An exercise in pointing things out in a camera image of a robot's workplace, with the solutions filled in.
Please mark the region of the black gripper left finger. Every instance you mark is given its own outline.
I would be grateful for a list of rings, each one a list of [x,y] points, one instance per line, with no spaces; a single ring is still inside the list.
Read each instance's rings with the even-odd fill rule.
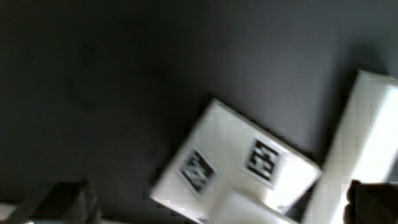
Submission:
[[[16,207],[5,224],[101,224],[92,182],[41,184]]]

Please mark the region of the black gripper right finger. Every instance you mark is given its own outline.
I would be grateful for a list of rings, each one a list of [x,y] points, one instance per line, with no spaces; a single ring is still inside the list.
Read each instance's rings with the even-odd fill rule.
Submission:
[[[398,224],[398,185],[353,180],[346,199],[344,224]]]

